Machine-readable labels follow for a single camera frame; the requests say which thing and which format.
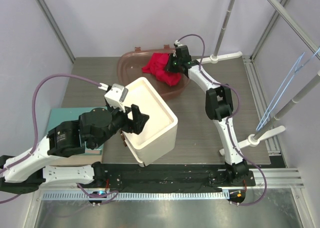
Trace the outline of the teal book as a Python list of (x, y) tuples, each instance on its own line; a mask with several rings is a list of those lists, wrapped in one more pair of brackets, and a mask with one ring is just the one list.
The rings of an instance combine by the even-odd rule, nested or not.
[[(105, 107), (73, 107), (73, 108), (54, 108), (50, 111), (50, 116), (47, 123), (46, 133), (53, 128), (60, 125), (62, 122), (78, 120), (79, 116), (83, 113), (88, 113), (95, 108)], [(85, 149), (85, 153), (81, 155), (98, 156), (103, 154), (104, 145), (97, 149)]]

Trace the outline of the metal clothes rack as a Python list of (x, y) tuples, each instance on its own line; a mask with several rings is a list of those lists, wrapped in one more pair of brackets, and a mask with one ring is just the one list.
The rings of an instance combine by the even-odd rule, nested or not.
[[(235, 0), (231, 30), (218, 55), (242, 52), (254, 63), (264, 91), (273, 95), (300, 53), (320, 45), (320, 0)], [(293, 161), (320, 152), (320, 59), (305, 61), (278, 107), (295, 106), (280, 123), (283, 152)]]

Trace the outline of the red t shirt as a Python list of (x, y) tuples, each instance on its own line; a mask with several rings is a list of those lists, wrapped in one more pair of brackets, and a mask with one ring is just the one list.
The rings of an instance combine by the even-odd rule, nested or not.
[(148, 63), (142, 67), (142, 72), (152, 74), (158, 81), (170, 87), (176, 86), (181, 80), (181, 75), (165, 70), (169, 57), (169, 53), (153, 53)]

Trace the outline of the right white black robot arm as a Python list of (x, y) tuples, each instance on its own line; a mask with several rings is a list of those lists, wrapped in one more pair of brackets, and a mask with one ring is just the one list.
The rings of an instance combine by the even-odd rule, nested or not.
[(185, 75), (205, 92), (205, 113), (217, 128), (224, 151), (224, 181), (238, 185), (249, 174), (249, 168), (234, 130), (230, 86), (210, 76), (198, 60), (192, 59), (186, 45), (174, 46), (174, 53), (169, 55), (165, 70)]

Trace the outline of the beige board under book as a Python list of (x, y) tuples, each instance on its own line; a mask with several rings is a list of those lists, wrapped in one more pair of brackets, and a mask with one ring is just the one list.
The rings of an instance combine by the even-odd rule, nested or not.
[(50, 163), (51, 166), (68, 167), (68, 166), (85, 166), (95, 162), (102, 162), (102, 155), (73, 155), (69, 158), (61, 158)]

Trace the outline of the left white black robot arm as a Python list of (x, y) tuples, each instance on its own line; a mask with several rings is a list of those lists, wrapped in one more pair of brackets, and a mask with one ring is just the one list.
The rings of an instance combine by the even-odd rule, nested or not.
[(97, 149), (118, 131), (139, 135), (149, 118), (133, 104), (124, 111), (98, 107), (82, 113), (77, 120), (64, 121), (51, 129), (35, 148), (16, 157), (0, 157), (3, 173), (0, 190), (23, 195), (37, 191), (42, 185), (63, 183), (100, 188), (107, 180), (101, 162), (78, 167), (56, 167), (51, 162)]

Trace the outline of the brown translucent plastic lid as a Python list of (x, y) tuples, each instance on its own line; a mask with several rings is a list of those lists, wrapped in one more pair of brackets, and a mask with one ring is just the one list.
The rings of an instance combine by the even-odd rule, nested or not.
[(135, 47), (134, 51), (123, 54), (117, 63), (117, 77), (119, 83), (127, 86), (134, 80), (145, 77), (164, 100), (174, 99), (179, 96), (189, 85), (190, 79), (185, 75), (181, 77), (175, 86), (169, 86), (164, 82), (158, 81), (156, 77), (149, 73), (143, 73), (142, 68), (147, 65), (154, 53), (173, 53), (174, 48), (165, 44), (163, 48), (142, 50)]

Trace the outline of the white plastic storage box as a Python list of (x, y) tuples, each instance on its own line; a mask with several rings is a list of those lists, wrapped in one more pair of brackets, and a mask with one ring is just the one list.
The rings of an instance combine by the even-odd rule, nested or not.
[(142, 114), (149, 115), (140, 134), (122, 132), (124, 142), (139, 166), (146, 167), (174, 149), (178, 118), (145, 77), (125, 87), (128, 89), (123, 102), (125, 108), (134, 104)]

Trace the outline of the light blue wire hanger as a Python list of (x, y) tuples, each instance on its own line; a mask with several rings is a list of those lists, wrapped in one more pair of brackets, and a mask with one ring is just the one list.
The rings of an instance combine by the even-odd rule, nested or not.
[(278, 102), (280, 101), (280, 99), (282, 98), (283, 94), (285, 93), (285, 91), (287, 90), (288, 86), (290, 85), (290, 83), (292, 82), (292, 80), (294, 79), (294, 77), (297, 75), (297, 73), (307, 64), (309, 63), (316, 55), (318, 55), (320, 53), (320, 48), (318, 47), (318, 49), (313, 53), (313, 55), (307, 59), (304, 63), (301, 64), (301, 61), (305, 55), (305, 52), (303, 52), (298, 59), (296, 60), (296, 62), (294, 63), (294, 65), (291, 67), (291, 69), (289, 70), (289, 72), (287, 73), (286, 77), (283, 79), (282, 83), (280, 84), (279, 88), (277, 89), (275, 95), (273, 96), (273, 98), (271, 99), (271, 102), (269, 103), (268, 107), (266, 108), (266, 111), (264, 112), (262, 118), (260, 119), (257, 127), (256, 127), (256, 131), (260, 131), (262, 129), (262, 127), (271, 120), (271, 114), (273, 112), (273, 110), (275, 109), (275, 107), (277, 106)]

